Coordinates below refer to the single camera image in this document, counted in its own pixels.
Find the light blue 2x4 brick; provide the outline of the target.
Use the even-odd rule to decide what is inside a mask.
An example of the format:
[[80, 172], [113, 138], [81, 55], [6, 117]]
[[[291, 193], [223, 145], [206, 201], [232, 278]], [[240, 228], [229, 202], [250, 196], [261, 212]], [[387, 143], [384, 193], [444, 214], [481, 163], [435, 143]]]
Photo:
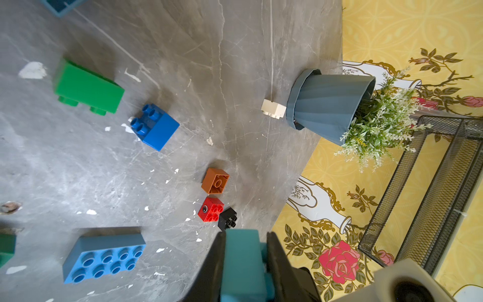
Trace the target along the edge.
[[143, 255], [146, 242], [141, 234], [80, 237], [63, 266], [65, 284], [79, 284], [132, 271]]

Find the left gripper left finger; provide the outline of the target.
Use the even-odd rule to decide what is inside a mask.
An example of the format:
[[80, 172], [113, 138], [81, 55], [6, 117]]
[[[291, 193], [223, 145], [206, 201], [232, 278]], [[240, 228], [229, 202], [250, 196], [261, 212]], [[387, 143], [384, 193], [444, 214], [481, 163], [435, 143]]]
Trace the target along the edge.
[[225, 249], [226, 233], [220, 232], [216, 235], [194, 283], [181, 301], [218, 302], [220, 300]]

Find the teal 2x2 brick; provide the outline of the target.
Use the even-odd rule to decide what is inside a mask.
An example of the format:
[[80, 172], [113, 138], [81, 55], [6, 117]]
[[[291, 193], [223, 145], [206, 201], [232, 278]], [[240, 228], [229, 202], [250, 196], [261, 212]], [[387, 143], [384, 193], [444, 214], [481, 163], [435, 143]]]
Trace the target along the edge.
[[274, 301], [266, 262], [267, 244], [257, 230], [228, 229], [220, 301]]

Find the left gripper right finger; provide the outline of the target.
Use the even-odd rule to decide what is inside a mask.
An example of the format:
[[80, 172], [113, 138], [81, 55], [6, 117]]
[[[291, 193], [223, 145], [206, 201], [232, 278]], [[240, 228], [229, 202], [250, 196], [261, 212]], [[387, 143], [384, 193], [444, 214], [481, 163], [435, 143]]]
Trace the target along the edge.
[[321, 301], [307, 268], [294, 268], [274, 232], [267, 233], [267, 268], [274, 284], [274, 301]]

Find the orange 2x2 brick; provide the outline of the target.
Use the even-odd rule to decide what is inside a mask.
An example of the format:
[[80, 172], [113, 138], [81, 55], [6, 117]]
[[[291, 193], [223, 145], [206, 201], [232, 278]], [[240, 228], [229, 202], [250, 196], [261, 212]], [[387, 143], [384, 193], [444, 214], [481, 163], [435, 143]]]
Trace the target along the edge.
[[219, 195], [224, 192], [230, 175], [222, 169], [210, 167], [206, 171], [201, 188], [208, 195]]

